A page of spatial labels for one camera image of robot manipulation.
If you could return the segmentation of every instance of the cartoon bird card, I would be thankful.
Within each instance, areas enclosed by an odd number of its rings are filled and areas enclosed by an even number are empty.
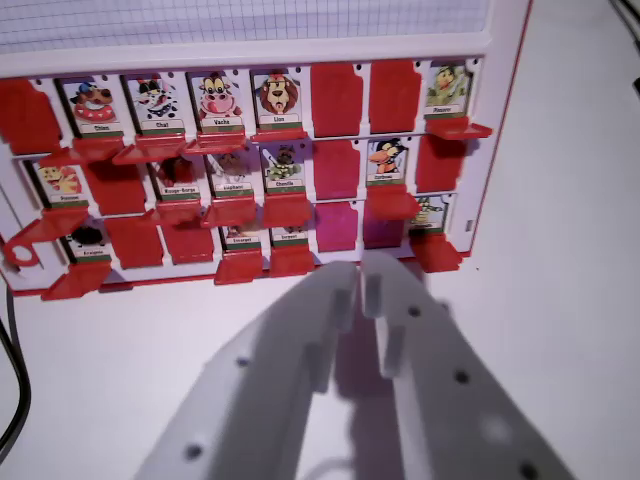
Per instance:
[[[453,195],[430,195],[416,197],[420,212],[410,221],[409,232],[441,233],[444,232]]]
[[[198,179],[205,178],[206,175],[201,159],[202,157],[198,155],[184,155],[149,164],[158,198],[160,200],[199,199]]]
[[[176,88],[158,74],[127,75],[129,99],[142,135],[183,133]]]
[[[258,128],[302,127],[300,82],[289,69],[251,72],[251,80]]]
[[[307,226],[276,227],[271,229],[271,243],[274,247],[287,245],[306,245],[309,243]]]
[[[37,160],[26,160],[24,167],[45,208],[89,205],[79,166],[41,167]]]
[[[260,149],[267,193],[304,192],[302,145],[272,144]]]
[[[246,225],[220,227],[225,250],[260,248],[260,227],[253,221]]]
[[[251,171],[244,151],[206,156],[215,197],[252,195]]]
[[[367,186],[404,183],[409,149],[402,138],[370,140],[367,148]]]
[[[60,239],[71,263],[111,261],[104,223],[89,217],[83,225]]]
[[[201,132],[244,130],[243,112],[240,108],[240,88],[224,70],[190,73],[189,81]]]
[[[60,81],[71,118],[82,137],[122,136],[122,126],[113,106],[111,91],[94,78]]]
[[[425,117],[464,116],[472,78],[464,61],[432,63],[427,74]]]

